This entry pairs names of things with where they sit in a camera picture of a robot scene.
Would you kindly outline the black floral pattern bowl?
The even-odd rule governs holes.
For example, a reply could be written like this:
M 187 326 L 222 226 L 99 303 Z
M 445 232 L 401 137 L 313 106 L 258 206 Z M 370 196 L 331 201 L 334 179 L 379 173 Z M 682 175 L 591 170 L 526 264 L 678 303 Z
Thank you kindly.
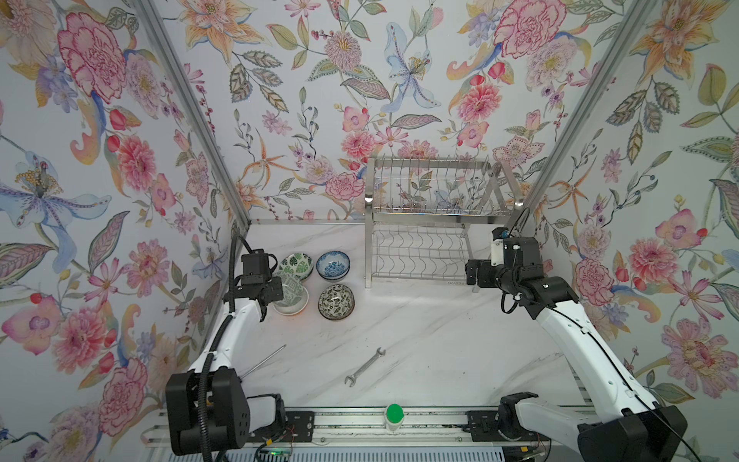
M 348 318 L 355 309 L 355 298 L 352 290 L 344 284 L 327 287 L 318 300 L 321 317 L 329 321 L 342 321 Z

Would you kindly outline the orange white bowl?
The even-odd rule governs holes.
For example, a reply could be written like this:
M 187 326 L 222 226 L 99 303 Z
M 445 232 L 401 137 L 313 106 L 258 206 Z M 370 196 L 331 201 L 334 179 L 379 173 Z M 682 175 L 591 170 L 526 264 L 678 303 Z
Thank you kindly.
M 279 302 L 273 302 L 271 306 L 279 315 L 292 317 L 300 314 L 307 307 L 309 300 L 310 294 L 306 288 L 303 288 L 294 303 L 288 304 L 282 300 Z

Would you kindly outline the green geometric pattern bowl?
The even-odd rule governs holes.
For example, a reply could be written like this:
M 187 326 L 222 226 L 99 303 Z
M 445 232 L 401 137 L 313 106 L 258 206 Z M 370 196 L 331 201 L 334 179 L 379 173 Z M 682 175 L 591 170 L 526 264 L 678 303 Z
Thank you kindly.
M 294 303 L 294 301 L 300 295 L 301 290 L 305 287 L 302 285 L 299 279 L 293 277 L 292 275 L 279 275 L 279 277 L 281 278 L 282 282 L 282 300 L 284 300 L 284 302 L 287 302 L 288 304 Z

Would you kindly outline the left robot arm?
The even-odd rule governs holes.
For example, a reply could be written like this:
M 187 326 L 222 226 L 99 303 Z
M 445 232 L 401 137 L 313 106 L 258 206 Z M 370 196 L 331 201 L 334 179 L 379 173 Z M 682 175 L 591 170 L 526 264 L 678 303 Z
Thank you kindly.
M 219 325 L 203 352 L 166 385 L 167 423 L 176 456 L 198 454 L 221 461 L 227 452 L 251 440 L 262 447 L 277 441 L 287 427 L 279 394 L 249 397 L 236 362 L 246 352 L 250 332 L 267 317 L 268 307 L 283 300 L 276 257 L 252 248 L 235 235 L 229 248 L 228 288 L 217 316 Z

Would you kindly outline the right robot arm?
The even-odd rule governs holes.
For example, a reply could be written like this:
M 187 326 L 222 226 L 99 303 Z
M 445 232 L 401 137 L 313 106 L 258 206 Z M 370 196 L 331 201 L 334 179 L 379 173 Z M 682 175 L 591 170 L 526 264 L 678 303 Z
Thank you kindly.
M 541 434 L 585 461 L 670 461 L 683 444 L 687 421 L 663 406 L 619 362 L 561 277 L 548 277 L 537 241 L 505 227 L 492 232 L 491 257 L 465 265 L 467 282 L 497 289 L 523 307 L 559 346 L 582 382 L 595 413 L 585 416 L 542 400 L 533 392 L 500 399 L 498 434 L 509 440 Z

